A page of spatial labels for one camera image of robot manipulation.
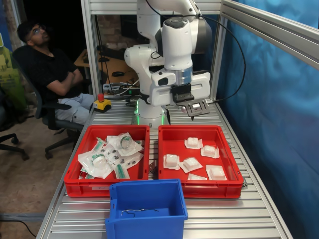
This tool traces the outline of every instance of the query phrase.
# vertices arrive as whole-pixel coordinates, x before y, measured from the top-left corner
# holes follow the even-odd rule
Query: black office chair
[[[15,63],[18,65],[20,71],[23,73],[26,80],[30,84],[31,88],[35,92],[35,96],[36,96],[36,100],[38,104],[36,112],[35,112],[35,117],[37,119],[42,118],[42,122],[45,125],[47,125],[49,129],[52,129],[52,130],[66,129],[66,132],[68,134],[67,138],[45,149],[45,157],[46,159],[50,159],[53,157],[52,154],[49,152],[52,149],[58,148],[60,146],[63,146],[72,142],[73,142],[73,148],[74,148],[80,136],[80,132],[83,128],[83,125],[78,123],[73,123],[67,120],[58,120],[55,118],[55,110],[68,110],[71,108],[71,106],[59,104],[57,102],[45,102],[43,104],[42,96],[40,95],[38,90],[34,87],[34,85],[32,84],[32,81],[26,74],[27,72],[26,68],[28,64],[26,59],[28,59],[29,57],[32,57],[32,55],[33,55],[33,50],[30,49],[28,46],[22,46],[18,48],[17,50],[15,50],[12,54]]]
[[[10,117],[9,115],[9,110],[8,110],[8,105],[6,103],[6,95],[0,88],[0,126],[6,122],[7,118]],[[23,160],[28,160],[29,156],[25,153],[25,151],[21,148],[18,147],[13,147],[5,144],[1,144],[2,142],[12,138],[11,142],[13,144],[18,144],[19,140],[16,137],[15,133],[8,134],[5,136],[0,137],[0,150],[7,150],[7,151],[13,151],[13,152],[19,152],[22,154],[22,159]]]

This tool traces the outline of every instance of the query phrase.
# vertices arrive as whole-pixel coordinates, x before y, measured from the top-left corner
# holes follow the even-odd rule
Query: plastic packet
[[[185,173],[189,173],[190,171],[203,167],[196,158],[187,158],[184,162],[179,163],[179,165]]]
[[[112,137],[109,143],[116,149],[121,156],[130,156],[144,149],[138,143],[132,140],[129,133],[120,134],[117,137]]]
[[[188,180],[207,180],[207,178],[205,177],[200,177],[200,176],[197,176],[195,174],[189,174],[188,175]]]
[[[219,158],[219,149],[214,146],[205,145],[204,148],[200,150],[201,156],[211,157],[211,158]]]
[[[203,148],[203,140],[198,138],[188,138],[184,140],[186,148],[200,149]]]
[[[116,178],[118,179],[129,179],[129,173],[125,165],[112,164],[112,168],[115,171]]]
[[[92,175],[90,175],[90,174],[86,174],[84,179],[94,179],[94,177]]]
[[[96,138],[96,139],[97,139],[97,142],[96,142],[95,146],[93,147],[93,149],[91,150],[91,152],[100,151],[101,148],[105,144],[105,142],[103,140],[101,140],[100,138]]]
[[[140,160],[143,158],[143,156],[144,155],[142,153],[137,152],[133,155],[119,158],[118,160],[114,162],[114,164],[122,164],[122,165],[125,165],[126,169],[129,169],[137,165],[140,162]]]
[[[110,143],[102,147],[101,153],[104,154],[104,156],[110,163],[114,163],[119,158],[122,158],[119,152],[114,149],[114,147]]]
[[[117,137],[117,136],[108,135],[108,136],[106,137],[105,141],[106,141],[107,143],[109,143],[109,142],[110,142],[110,139],[111,139],[111,138],[115,138],[115,137]],[[144,145],[145,145],[145,141],[144,141],[144,140],[135,140],[135,142],[138,143],[140,146],[144,146]]]
[[[209,180],[225,181],[227,177],[222,166],[206,165],[206,172]]]
[[[90,152],[90,154],[86,154],[86,157],[79,155],[78,161],[87,173],[93,177],[106,178],[113,171],[104,154],[100,152]]]
[[[164,168],[179,170],[179,156],[174,154],[164,155]]]

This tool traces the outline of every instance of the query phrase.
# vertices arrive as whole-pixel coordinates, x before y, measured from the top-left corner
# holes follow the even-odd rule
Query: chair wheel
[[[23,159],[23,161],[26,161],[26,160],[30,159],[30,157],[29,157],[29,155],[27,155],[26,153],[24,153],[24,154],[22,155],[22,159]]]
[[[46,159],[51,159],[51,158],[53,158],[53,155],[51,153],[47,152],[47,153],[45,153],[45,157],[46,157]]]
[[[12,138],[11,139],[11,143],[18,144],[19,143],[19,139],[18,138]]]

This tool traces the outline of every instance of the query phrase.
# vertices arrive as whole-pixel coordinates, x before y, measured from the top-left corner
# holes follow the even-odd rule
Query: aluminum frame
[[[319,70],[319,29],[232,0],[222,0],[220,12]]]

